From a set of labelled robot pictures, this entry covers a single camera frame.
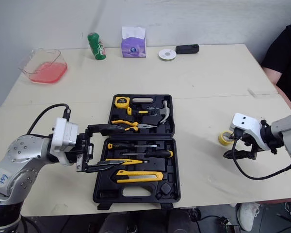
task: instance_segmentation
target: shoe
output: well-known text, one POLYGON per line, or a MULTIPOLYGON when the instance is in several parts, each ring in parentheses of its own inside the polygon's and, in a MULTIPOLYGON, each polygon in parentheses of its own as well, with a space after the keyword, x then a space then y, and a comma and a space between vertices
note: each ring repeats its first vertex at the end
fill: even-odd
POLYGON ((254 218, 260 212, 260 204, 256 202, 242 203, 237 211, 237 219, 242 229, 249 232, 252 230, 254 218))

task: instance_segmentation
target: black shirt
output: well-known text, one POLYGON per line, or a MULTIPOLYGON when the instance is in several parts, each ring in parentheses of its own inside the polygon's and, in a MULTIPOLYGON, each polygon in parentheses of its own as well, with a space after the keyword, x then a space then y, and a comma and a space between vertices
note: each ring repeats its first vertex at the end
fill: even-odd
POLYGON ((271 44, 261 65, 282 73, 277 86, 291 101, 291 25, 271 44))

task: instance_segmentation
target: toolbox latch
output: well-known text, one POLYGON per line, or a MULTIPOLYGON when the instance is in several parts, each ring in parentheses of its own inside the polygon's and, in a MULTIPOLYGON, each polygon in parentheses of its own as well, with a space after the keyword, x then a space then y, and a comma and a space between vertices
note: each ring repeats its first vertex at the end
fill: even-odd
POLYGON ((110 207, 112 206, 112 203, 101 203, 98 205, 98 210, 110 210, 110 207))
POLYGON ((161 203, 161 208, 171 210, 174 208, 174 205, 172 203, 161 203))

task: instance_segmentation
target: black toolbox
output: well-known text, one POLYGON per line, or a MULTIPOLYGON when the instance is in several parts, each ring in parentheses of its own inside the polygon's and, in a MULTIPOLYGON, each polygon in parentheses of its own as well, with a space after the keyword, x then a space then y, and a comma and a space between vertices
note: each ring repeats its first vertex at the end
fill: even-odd
POLYGON ((130 129, 124 133, 114 134, 107 138, 103 145, 101 161, 106 159, 132 159, 142 160, 145 163, 133 165, 119 165, 106 171, 100 171, 97 174, 93 200, 100 203, 99 210, 109 210, 113 203, 128 202, 156 202, 161 204, 161 208, 173 208, 173 202, 180 200, 180 183, 178 172, 178 160, 176 142, 172 138, 175 133, 175 124, 173 120, 173 104, 170 95, 115 95, 113 97, 109 124, 112 121, 124 120, 129 122, 138 122, 139 124, 155 125, 156 128, 130 129), (151 115, 146 116, 132 113, 128 115, 128 109, 117 108, 115 100, 122 101, 119 97, 129 98, 129 107, 133 111, 148 109, 151 115), (167 101, 169 108, 169 117, 162 124, 160 121, 164 115, 160 114, 159 109, 164 108, 164 101, 167 101), (114 143, 133 143, 134 145, 157 145, 154 147, 132 147, 128 149, 108 148, 108 145, 114 143), (173 152, 170 158, 145 157, 144 155, 122 155, 123 153, 144 153, 154 152, 156 150, 169 150, 173 152), (118 180, 126 179, 126 175, 118 175, 121 170, 124 171, 159 171, 163 174, 160 181, 118 183, 118 180), (148 190, 150 196, 124 196, 123 191, 126 187, 142 187, 148 190))

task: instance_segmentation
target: white disc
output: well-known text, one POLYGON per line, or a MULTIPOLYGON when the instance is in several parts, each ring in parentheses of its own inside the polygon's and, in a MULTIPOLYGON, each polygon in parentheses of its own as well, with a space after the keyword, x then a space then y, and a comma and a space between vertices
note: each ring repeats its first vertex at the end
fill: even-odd
POLYGON ((176 52, 169 49, 164 49, 159 51, 159 57, 164 61, 171 61, 174 60, 176 57, 176 52))

